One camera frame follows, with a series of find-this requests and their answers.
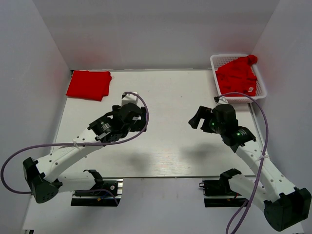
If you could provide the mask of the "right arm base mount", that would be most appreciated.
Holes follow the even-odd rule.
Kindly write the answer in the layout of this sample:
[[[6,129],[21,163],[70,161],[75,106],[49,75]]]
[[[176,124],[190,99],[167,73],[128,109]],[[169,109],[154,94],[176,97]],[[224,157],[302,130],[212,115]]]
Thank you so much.
[[[205,208],[235,208],[248,202],[241,194],[231,190],[227,191],[220,184],[219,179],[203,180],[199,183],[199,188],[203,190]]]

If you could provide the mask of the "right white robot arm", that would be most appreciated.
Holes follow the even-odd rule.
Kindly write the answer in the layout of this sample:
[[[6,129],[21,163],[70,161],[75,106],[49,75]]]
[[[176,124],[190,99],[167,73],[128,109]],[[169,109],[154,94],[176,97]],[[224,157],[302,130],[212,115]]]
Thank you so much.
[[[200,106],[189,125],[197,129],[219,134],[222,141],[238,155],[257,176],[254,182],[239,170],[230,169],[220,175],[220,188],[225,194],[238,193],[252,198],[270,226],[280,232],[309,216],[312,195],[306,188],[297,188],[276,168],[268,156],[262,155],[256,137],[246,127],[240,126],[236,112],[230,104],[218,104],[213,109]]]

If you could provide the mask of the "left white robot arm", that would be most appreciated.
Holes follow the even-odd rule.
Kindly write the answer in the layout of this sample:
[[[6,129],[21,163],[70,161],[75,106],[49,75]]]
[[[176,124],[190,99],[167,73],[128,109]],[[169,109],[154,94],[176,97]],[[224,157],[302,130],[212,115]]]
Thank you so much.
[[[114,105],[111,112],[89,124],[71,146],[62,146],[36,160],[27,158],[23,162],[24,176],[35,201],[42,204],[62,192],[114,198],[117,184],[104,181],[95,169],[84,169],[73,175],[66,170],[92,152],[126,142],[129,132],[145,132],[147,119],[146,107],[133,103]]]

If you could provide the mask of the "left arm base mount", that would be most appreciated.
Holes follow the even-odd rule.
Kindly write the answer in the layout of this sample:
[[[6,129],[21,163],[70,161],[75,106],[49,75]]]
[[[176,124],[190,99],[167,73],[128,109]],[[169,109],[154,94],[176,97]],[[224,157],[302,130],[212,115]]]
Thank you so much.
[[[123,179],[107,179],[94,185],[93,192],[74,191],[72,207],[117,207],[122,197]]]

